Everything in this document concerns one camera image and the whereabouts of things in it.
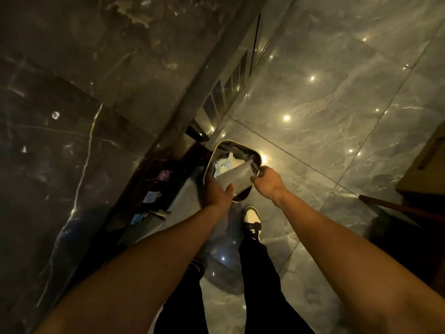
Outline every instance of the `hand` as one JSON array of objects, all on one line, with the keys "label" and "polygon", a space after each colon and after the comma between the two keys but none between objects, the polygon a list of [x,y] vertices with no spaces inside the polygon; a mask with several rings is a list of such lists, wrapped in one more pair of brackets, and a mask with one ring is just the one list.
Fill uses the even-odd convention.
[{"label": "hand", "polygon": [[232,204],[234,190],[235,185],[231,183],[224,192],[213,177],[208,174],[206,176],[204,205],[218,207],[221,214],[226,213]]},{"label": "hand", "polygon": [[277,205],[282,193],[287,191],[286,186],[274,169],[261,167],[260,170],[263,175],[261,177],[252,176],[251,181],[263,197],[269,198]]}]

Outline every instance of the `cardboard box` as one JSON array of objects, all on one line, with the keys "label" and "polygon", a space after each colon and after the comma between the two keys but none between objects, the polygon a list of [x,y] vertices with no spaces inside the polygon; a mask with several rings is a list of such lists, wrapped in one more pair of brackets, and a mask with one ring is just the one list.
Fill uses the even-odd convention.
[{"label": "cardboard box", "polygon": [[428,140],[396,190],[401,194],[445,195],[445,122]]}]

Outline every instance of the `trash can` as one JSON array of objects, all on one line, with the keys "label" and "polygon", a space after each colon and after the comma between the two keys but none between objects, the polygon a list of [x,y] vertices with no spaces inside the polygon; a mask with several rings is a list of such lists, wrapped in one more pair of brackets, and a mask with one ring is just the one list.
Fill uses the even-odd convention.
[{"label": "trash can", "polygon": [[[206,179],[207,173],[210,173],[212,177],[214,176],[215,174],[214,165],[220,159],[228,158],[230,152],[233,153],[233,156],[236,159],[242,159],[245,162],[252,160],[251,164],[252,171],[256,175],[259,174],[259,168],[262,165],[262,159],[260,153],[258,151],[249,148],[246,145],[242,145],[241,143],[226,139],[219,142],[218,145],[216,145],[215,150],[213,151],[212,157],[210,158],[210,161],[204,173],[203,182]],[[238,193],[232,199],[232,202],[242,202],[244,199],[248,197],[249,193],[252,191],[252,187],[253,185],[251,185],[244,191]]]}]

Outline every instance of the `sneaker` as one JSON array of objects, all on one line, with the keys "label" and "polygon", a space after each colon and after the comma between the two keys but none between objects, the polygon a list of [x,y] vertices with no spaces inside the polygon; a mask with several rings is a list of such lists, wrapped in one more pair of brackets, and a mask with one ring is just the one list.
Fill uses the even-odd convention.
[{"label": "sneaker", "polygon": [[256,241],[261,239],[261,218],[256,208],[253,206],[248,206],[244,209],[244,214],[242,216],[243,223],[243,236],[252,238]]},{"label": "sneaker", "polygon": [[187,267],[187,269],[192,269],[197,271],[199,274],[199,279],[201,279],[204,276],[204,273],[206,272],[207,266],[200,259],[194,258],[189,264],[189,267]]}]

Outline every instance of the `forearm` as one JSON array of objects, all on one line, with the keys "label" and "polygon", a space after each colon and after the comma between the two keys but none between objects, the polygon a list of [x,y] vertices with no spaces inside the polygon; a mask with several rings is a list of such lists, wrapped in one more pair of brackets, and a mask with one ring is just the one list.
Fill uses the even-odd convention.
[{"label": "forearm", "polygon": [[[385,331],[392,321],[398,321],[391,317],[399,311],[420,316],[431,304],[444,307],[440,296],[362,236],[288,191],[275,203],[364,332]],[[419,298],[413,298],[413,292],[422,295],[425,301],[420,302],[424,305],[419,307]],[[409,304],[415,304],[414,308],[408,309]]]},{"label": "forearm", "polygon": [[130,247],[72,290],[36,333],[147,333],[221,215],[206,207]]}]

